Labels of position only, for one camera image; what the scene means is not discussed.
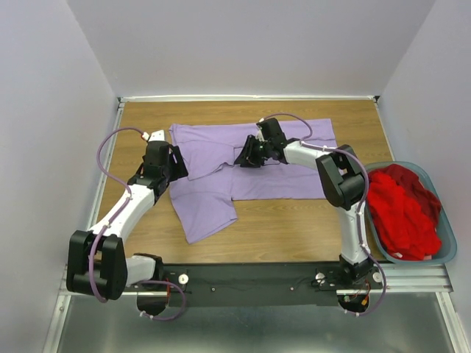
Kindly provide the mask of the purple t shirt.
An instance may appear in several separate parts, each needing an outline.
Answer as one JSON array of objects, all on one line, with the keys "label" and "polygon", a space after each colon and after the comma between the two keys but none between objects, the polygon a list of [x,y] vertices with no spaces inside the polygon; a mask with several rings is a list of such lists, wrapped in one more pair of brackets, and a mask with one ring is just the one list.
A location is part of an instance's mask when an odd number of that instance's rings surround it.
[{"label": "purple t shirt", "polygon": [[196,243],[236,222],[235,201],[323,199],[319,174],[300,165],[268,160],[261,168],[235,163],[255,124],[172,124],[188,176],[171,183],[170,197],[188,243]]}]

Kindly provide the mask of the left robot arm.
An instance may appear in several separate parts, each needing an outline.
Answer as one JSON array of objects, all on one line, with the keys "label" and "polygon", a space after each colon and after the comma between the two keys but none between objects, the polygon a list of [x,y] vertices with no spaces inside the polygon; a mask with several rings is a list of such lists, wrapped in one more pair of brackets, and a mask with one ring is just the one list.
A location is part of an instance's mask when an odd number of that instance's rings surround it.
[{"label": "left robot arm", "polygon": [[162,140],[148,142],[143,162],[127,181],[119,201],[100,222],[71,236],[67,289],[101,302],[117,300],[125,288],[136,283],[147,290],[158,289],[164,277],[162,259],[144,253],[127,257],[124,244],[169,184],[187,176],[178,146]]}]

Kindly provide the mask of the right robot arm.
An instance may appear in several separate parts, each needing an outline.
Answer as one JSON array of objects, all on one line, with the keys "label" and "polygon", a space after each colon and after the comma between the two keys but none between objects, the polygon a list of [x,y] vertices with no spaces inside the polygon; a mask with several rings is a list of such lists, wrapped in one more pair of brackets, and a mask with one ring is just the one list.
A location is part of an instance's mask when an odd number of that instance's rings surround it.
[{"label": "right robot arm", "polygon": [[355,288],[377,274],[385,290],[386,275],[372,256],[366,239],[364,211],[369,192],[368,173],[351,146],[315,146],[303,139],[288,139],[274,117],[261,119],[257,128],[256,135],[248,135],[235,164],[242,168],[260,168],[266,160],[273,159],[316,170],[325,198],[339,215],[340,283]]}]

